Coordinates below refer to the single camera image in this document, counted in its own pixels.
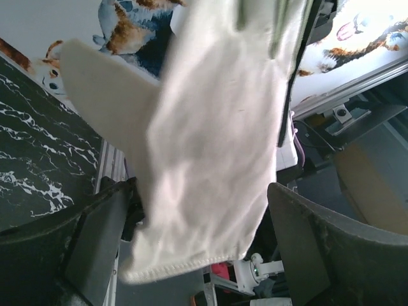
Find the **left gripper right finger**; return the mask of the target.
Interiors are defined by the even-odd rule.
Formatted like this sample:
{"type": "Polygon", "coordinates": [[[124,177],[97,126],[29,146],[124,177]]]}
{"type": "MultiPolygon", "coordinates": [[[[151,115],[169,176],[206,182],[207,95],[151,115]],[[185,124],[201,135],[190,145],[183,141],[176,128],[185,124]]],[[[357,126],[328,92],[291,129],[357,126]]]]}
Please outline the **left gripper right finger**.
{"type": "Polygon", "coordinates": [[[407,236],[355,221],[278,183],[267,196],[293,305],[407,305],[407,236]]]}

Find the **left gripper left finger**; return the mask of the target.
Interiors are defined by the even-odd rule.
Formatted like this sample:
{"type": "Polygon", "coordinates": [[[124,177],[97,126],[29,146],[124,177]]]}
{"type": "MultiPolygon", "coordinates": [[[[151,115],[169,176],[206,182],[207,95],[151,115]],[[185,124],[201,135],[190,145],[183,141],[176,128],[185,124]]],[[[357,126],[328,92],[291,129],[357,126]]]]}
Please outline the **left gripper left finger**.
{"type": "Polygon", "coordinates": [[[1,232],[1,305],[102,305],[135,180],[1,232]]]}

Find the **white glove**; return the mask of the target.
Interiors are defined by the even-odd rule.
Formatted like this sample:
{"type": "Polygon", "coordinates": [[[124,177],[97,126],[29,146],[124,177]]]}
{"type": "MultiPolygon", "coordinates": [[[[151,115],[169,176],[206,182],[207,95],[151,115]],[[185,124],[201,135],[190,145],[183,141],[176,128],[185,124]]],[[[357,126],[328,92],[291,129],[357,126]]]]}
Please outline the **white glove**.
{"type": "Polygon", "coordinates": [[[276,179],[311,1],[192,1],[158,84],[78,40],[61,51],[80,116],[134,170],[145,220],[121,280],[242,259],[276,179]]]}

